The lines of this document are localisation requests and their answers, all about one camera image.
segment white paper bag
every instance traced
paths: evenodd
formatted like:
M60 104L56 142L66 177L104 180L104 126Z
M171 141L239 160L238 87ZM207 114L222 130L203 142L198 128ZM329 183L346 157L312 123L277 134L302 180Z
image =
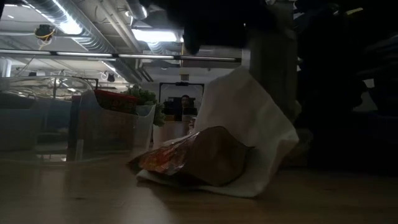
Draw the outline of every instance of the white paper bag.
M241 177L224 187L195 187L219 194L257 196L275 174L282 158L299 141L293 125L244 67L206 86L195 132L214 126L225 127L238 141L255 147L248 155ZM173 185L146 170L137 177Z

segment person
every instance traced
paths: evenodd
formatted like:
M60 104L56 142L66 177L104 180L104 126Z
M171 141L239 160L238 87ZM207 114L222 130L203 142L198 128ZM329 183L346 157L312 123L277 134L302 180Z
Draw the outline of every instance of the person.
M174 121L181 121L182 115L197 115L198 110L191 105L191 98L188 95L181 97L181 107L175 110Z

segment desk surface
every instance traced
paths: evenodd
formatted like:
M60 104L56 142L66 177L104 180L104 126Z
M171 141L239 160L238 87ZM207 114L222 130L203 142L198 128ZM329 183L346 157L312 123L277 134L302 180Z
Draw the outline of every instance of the desk surface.
M398 179L282 170L257 199L138 183L110 159L0 162L0 223L398 223Z

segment leafy plant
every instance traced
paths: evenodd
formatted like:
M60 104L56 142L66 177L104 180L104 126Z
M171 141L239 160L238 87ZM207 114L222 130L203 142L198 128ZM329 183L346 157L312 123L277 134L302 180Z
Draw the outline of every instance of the leafy plant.
M164 125L164 120L166 118L166 115L163 114L162 112L164 109L164 105L156 100L156 94L154 92L151 92L149 90L143 90L139 88L139 86L134 85L132 88L128 88L126 91L122 93L136 97L138 99L137 102L138 106L156 105L154 125L159 127Z

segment plastic wrapper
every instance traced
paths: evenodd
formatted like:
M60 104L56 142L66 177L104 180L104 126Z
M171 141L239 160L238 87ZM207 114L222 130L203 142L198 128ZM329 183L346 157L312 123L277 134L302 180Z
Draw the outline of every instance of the plastic wrapper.
M250 147L232 137L225 128L212 127L147 152L132 160L129 166L183 185L222 186L244 172L249 150Z

